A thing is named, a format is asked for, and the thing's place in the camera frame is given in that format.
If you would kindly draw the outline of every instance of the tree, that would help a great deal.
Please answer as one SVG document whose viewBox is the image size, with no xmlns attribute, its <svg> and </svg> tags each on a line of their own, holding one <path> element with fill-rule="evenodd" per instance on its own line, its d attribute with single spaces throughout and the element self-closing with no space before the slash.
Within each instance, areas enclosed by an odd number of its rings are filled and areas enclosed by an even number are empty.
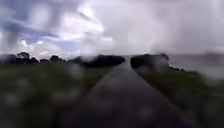
<svg viewBox="0 0 224 128">
<path fill-rule="evenodd" d="M 27 52 L 20 52 L 19 54 L 17 54 L 17 57 L 21 59 L 27 59 L 30 58 L 30 54 Z"/>
<path fill-rule="evenodd" d="M 47 59 L 41 59 L 41 60 L 40 60 L 40 63 L 50 63 L 50 61 L 47 60 Z"/>
<path fill-rule="evenodd" d="M 5 59 L 3 60 L 4 64 L 16 64 L 16 55 L 9 54 L 6 55 Z"/>
<path fill-rule="evenodd" d="M 82 65 L 85 67 L 112 67 L 125 62 L 125 59 L 121 56 L 113 56 L 113 55 L 99 55 L 95 57 L 91 61 L 83 61 Z"/>
<path fill-rule="evenodd" d="M 161 53 L 160 54 L 162 57 L 164 57 L 166 60 L 170 60 L 169 56 L 166 53 Z"/>
<path fill-rule="evenodd" d="M 59 56 L 57 55 L 52 55 L 50 58 L 51 62 L 59 62 L 61 60 L 61 58 L 59 58 Z"/>
<path fill-rule="evenodd" d="M 35 58 L 35 57 L 32 57 L 31 59 L 30 59 L 30 63 L 32 63 L 32 64 L 36 64 L 36 63 L 38 63 L 39 61 Z"/>
<path fill-rule="evenodd" d="M 150 69 L 154 68 L 153 57 L 149 54 L 138 55 L 131 58 L 132 68 L 139 68 L 142 65 L 148 66 Z"/>
</svg>

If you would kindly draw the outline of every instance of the field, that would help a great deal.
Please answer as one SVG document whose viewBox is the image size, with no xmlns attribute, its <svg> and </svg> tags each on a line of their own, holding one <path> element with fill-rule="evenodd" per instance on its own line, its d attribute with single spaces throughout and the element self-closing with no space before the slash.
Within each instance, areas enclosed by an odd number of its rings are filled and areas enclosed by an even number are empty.
<svg viewBox="0 0 224 128">
<path fill-rule="evenodd" d="M 1 126 L 50 127 L 57 106 L 81 101 L 111 69 L 70 64 L 0 66 Z M 196 72 L 171 69 L 139 75 L 204 127 L 224 126 L 224 81 L 207 82 Z"/>
</svg>

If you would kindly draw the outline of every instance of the paved road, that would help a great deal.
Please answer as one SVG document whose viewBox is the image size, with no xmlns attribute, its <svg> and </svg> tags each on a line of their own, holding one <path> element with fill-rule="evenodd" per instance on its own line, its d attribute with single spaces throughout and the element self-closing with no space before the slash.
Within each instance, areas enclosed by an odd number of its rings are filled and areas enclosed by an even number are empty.
<svg viewBox="0 0 224 128">
<path fill-rule="evenodd" d="M 63 128 L 198 128 L 131 68 L 115 67 Z"/>
</svg>

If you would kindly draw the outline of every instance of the blue sky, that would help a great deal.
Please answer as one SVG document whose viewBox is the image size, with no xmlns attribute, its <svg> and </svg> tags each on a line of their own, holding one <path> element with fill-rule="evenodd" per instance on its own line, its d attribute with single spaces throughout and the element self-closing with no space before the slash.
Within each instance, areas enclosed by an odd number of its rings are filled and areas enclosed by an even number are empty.
<svg viewBox="0 0 224 128">
<path fill-rule="evenodd" d="M 1 31 L 3 36 L 5 32 L 10 33 L 9 37 L 5 36 L 6 39 L 4 41 L 11 41 L 5 43 L 15 45 L 18 42 L 20 43 L 20 41 L 12 41 L 9 38 L 25 41 L 27 45 L 35 44 L 38 41 L 50 42 L 60 49 L 61 53 L 57 54 L 63 55 L 66 52 L 75 52 L 78 47 L 78 39 L 76 41 L 75 37 L 85 33 L 82 29 L 88 29 L 88 24 L 82 25 L 69 22 L 67 26 L 63 26 L 62 16 L 64 16 L 64 13 L 67 13 L 69 16 L 78 17 L 79 20 L 92 23 L 90 17 L 77 11 L 81 4 L 80 0 L 1 0 L 0 7 L 2 12 L 0 15 L 4 17 L 0 20 Z M 71 24 L 87 26 L 87 28 L 78 28 L 74 25 L 70 27 Z"/>
</svg>

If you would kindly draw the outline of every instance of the asphalt road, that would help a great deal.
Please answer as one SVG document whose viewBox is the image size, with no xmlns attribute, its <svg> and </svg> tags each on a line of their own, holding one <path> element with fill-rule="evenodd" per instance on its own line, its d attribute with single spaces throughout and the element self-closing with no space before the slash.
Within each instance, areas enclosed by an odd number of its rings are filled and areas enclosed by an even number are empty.
<svg viewBox="0 0 224 128">
<path fill-rule="evenodd" d="M 115 67 L 69 112 L 61 128 L 198 128 L 125 64 Z"/>
</svg>

